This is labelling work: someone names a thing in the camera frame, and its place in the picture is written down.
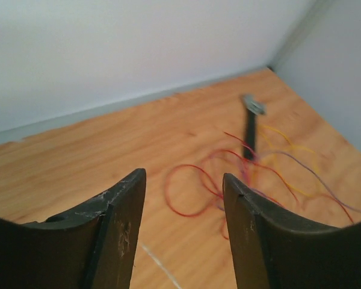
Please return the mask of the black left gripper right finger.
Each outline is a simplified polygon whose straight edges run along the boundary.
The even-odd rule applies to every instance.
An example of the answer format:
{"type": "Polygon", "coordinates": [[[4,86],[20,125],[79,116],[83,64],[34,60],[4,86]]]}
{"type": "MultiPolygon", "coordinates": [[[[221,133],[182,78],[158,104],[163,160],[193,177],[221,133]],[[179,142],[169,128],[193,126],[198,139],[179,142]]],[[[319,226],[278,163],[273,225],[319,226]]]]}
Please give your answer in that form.
{"type": "Polygon", "coordinates": [[[361,288],[361,222],[309,220],[230,173],[223,197],[238,288],[361,288]]]}

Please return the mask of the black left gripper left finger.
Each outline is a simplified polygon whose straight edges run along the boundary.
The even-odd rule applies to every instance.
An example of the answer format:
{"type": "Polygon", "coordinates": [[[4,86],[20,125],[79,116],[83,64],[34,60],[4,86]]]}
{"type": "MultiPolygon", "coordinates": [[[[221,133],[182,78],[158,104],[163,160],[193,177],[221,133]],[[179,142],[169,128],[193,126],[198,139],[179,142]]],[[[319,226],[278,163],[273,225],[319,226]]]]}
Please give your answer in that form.
{"type": "Polygon", "coordinates": [[[0,288],[129,288],[145,192],[135,169],[44,222],[0,218],[0,288]]]}

